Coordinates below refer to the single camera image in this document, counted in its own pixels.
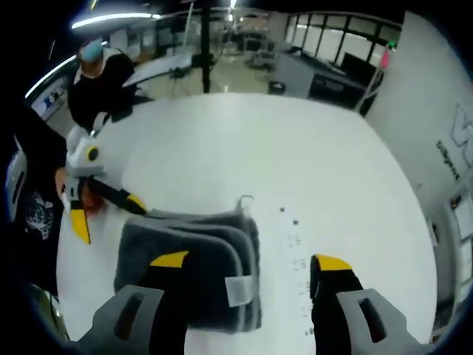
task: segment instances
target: window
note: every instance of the window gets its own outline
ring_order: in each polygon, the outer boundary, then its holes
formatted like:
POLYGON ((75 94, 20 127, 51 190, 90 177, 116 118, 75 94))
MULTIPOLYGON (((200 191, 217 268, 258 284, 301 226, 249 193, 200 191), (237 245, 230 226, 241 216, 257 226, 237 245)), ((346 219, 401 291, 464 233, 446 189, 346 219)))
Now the window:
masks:
POLYGON ((386 41, 399 41, 399 36, 401 35, 401 31, 397 28, 391 26, 383 26, 381 28, 381 32, 379 33, 379 37, 385 39, 386 41))
POLYGON ((319 44, 322 28, 309 26, 307 30, 307 38, 305 39, 304 51, 311 55, 316 54, 317 44, 319 44))
POLYGON ((297 16, 292 16, 289 20, 289 26, 287 26, 286 42, 293 43, 294 30, 296 29, 297 16))
POLYGON ((347 22, 346 16, 328 16, 327 17, 327 27, 344 28, 346 22, 347 22))
POLYGON ((352 17, 348 24, 348 30, 374 35, 376 31, 376 23, 373 21, 363 20, 362 18, 352 17))
POLYGON ((368 55, 370 54, 371 44, 372 42, 368 41, 368 39, 365 37, 347 33, 343 40, 343 44, 341 45, 341 51, 337 59, 337 64, 341 65, 345 53, 349 53, 366 61, 368 59, 368 55))
POLYGON ((379 65, 379 62, 381 61, 381 58, 383 57, 383 54, 384 54, 384 46, 381 46, 380 44, 375 44, 375 48, 373 49, 373 52, 370 58, 370 64, 377 67, 379 65))
POLYGON ((310 24, 314 24, 316 26, 322 26, 324 24, 325 15, 317 15, 315 13, 312 14, 310 17, 310 24))
POLYGON ((342 35, 343 31, 325 29, 320 41, 317 58, 325 59, 327 61, 335 61, 342 35))
POLYGON ((296 26, 296 35, 294 36, 293 46, 302 47, 305 31, 307 31, 308 15, 300 15, 296 26))

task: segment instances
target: face mask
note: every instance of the face mask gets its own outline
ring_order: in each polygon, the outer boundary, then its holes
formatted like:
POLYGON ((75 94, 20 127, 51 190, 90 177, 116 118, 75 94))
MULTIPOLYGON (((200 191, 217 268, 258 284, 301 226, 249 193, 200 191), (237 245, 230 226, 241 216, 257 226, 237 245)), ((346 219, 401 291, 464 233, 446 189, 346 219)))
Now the face mask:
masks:
POLYGON ((96 61, 102 54, 102 38, 97 38, 81 49, 83 61, 96 61))

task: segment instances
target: black pole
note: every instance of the black pole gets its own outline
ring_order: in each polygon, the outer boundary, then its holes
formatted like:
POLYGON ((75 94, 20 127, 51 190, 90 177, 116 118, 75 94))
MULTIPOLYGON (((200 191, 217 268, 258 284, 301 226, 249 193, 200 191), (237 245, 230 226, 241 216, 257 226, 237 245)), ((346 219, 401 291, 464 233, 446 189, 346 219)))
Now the black pole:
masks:
POLYGON ((202 55, 202 85, 204 94, 210 92, 210 37, 209 37, 209 22, 210 22, 210 5, 208 1, 203 2, 202 11, 200 13, 201 36, 200 36, 200 51, 202 55))

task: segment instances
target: pink object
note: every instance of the pink object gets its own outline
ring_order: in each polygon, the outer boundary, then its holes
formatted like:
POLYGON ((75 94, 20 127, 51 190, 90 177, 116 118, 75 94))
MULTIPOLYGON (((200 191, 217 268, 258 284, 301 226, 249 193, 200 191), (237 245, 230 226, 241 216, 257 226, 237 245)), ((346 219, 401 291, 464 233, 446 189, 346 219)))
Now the pink object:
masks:
POLYGON ((386 48, 381 58, 381 68, 386 68, 389 65, 389 50, 386 48))

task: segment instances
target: white tabletop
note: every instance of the white tabletop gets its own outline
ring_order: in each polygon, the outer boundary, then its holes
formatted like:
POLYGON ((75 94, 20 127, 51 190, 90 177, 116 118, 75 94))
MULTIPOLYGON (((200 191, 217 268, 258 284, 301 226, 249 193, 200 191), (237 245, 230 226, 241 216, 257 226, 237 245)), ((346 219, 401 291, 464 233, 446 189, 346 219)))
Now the white tabletop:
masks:
MULTIPOLYGON (((299 263, 315 253, 351 264, 365 288, 406 316, 411 335, 429 340, 437 301, 429 233, 400 166, 358 114, 269 95, 203 95, 137 106, 98 139, 107 173, 148 207, 216 213, 254 197, 262 327, 233 336, 189 331, 187 354, 314 354, 305 335, 308 270, 299 263), (300 246, 288 239, 295 234, 300 246)), ((58 291, 71 339, 114 294, 126 218, 109 207, 90 220, 90 246, 63 218, 58 291)))

